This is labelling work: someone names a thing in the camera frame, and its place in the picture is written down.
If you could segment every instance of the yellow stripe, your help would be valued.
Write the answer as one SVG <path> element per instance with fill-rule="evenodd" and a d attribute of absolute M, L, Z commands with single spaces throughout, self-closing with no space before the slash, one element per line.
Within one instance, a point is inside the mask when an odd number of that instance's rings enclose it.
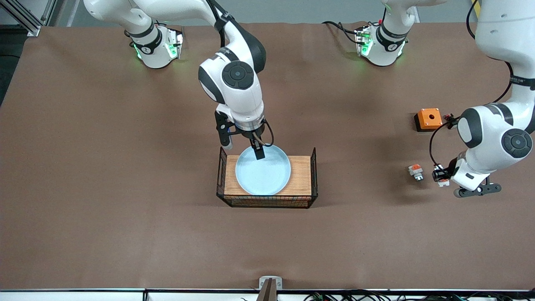
<path fill-rule="evenodd" d="M 481 5 L 479 5 L 479 1 L 473 7 L 473 10 L 476 12 L 476 17 L 479 18 L 479 11 L 481 10 Z"/>

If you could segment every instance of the brown table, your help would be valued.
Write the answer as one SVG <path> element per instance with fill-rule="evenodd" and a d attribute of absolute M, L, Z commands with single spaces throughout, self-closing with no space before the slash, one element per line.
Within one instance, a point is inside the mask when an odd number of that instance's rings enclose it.
<path fill-rule="evenodd" d="M 216 104 L 197 81 L 213 29 L 186 28 L 183 59 L 150 70 L 121 28 L 46 27 L 0 109 L 1 288 L 247 288 L 265 274 L 287 288 L 534 286 L 535 157 L 493 174 L 501 193 L 456 199 L 431 180 L 430 135 L 412 129 L 420 108 L 460 114 L 507 84 L 463 24 L 415 25 L 390 67 L 325 25 L 245 27 L 267 49 L 277 145 L 317 147 L 313 207 L 216 198 Z M 437 135 L 440 162 L 464 149 Z"/>

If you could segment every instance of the orange box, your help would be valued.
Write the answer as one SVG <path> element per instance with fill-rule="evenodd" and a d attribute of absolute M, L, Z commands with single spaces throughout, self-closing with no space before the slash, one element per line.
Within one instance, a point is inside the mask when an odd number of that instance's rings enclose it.
<path fill-rule="evenodd" d="M 438 108 L 421 109 L 414 115 L 416 131 L 432 132 L 442 125 L 442 116 Z"/>

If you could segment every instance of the light blue plate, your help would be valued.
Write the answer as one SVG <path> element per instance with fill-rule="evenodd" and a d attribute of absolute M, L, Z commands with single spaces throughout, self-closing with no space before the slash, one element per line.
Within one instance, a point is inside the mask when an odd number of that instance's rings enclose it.
<path fill-rule="evenodd" d="M 292 167 L 282 149 L 264 147 L 264 154 L 264 159 L 257 160 L 253 148 L 248 147 L 236 162 L 236 179 L 252 195 L 274 195 L 290 180 Z"/>

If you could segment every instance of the black wire basket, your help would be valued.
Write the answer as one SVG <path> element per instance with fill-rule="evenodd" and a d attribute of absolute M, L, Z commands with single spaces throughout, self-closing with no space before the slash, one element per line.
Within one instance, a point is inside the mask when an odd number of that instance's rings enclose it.
<path fill-rule="evenodd" d="M 307 209 L 318 198 L 318 181 L 316 168 L 316 148 L 310 156 L 310 195 L 235 195 L 225 194 L 225 176 L 227 154 L 219 150 L 219 170 L 217 172 L 216 195 L 231 207 L 246 208 L 302 208 Z"/>

